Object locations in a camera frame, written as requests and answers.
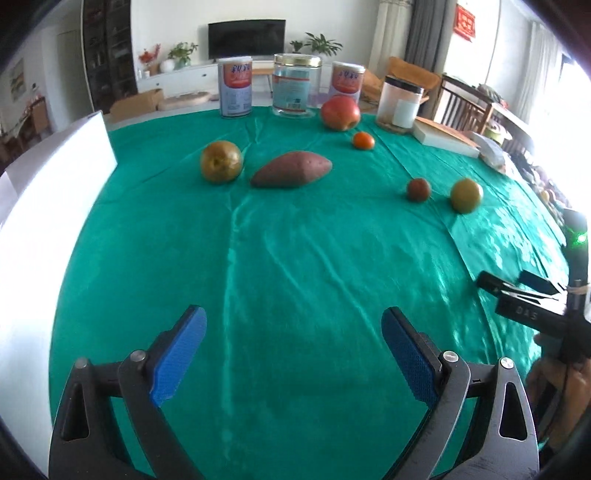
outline cardboard box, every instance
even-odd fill
[[[158,102],[164,99],[162,88],[156,88],[132,97],[117,100],[111,107],[111,123],[121,122],[156,111]]]

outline red sign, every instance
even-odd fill
[[[250,64],[227,63],[223,66],[223,82],[230,88],[245,88],[252,83]]]
[[[333,66],[332,86],[340,93],[353,94],[361,90],[363,74],[347,67]]]
[[[464,7],[457,5],[453,31],[467,41],[472,41],[476,37],[476,17]]]

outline can label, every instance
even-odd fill
[[[346,95],[356,102],[361,95],[363,73],[351,70],[346,66],[333,66],[333,74],[330,80],[329,97],[334,95]]]
[[[310,93],[307,72],[288,72],[288,76],[273,75],[273,106],[286,112],[305,113]]]
[[[409,102],[407,100],[399,99],[394,106],[392,124],[400,128],[412,128],[419,107],[420,104],[418,102]]]
[[[217,79],[222,116],[242,116],[250,113],[252,110],[252,64],[220,64]]]

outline blue gripper pad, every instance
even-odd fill
[[[382,335],[400,367],[414,398],[433,408],[437,403],[434,372],[390,309],[382,315]]]
[[[207,316],[199,307],[185,321],[154,367],[150,397],[157,407],[174,397],[206,330]]]

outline hand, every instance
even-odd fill
[[[540,344],[540,334],[534,337]],[[542,357],[531,367],[525,378],[525,392],[530,405],[535,405],[548,381],[562,392],[566,365],[558,360]],[[558,452],[573,432],[581,416],[591,404],[591,359],[585,360],[581,371],[569,367],[569,377],[564,391],[562,408],[556,412],[557,417],[550,426],[548,445]]]

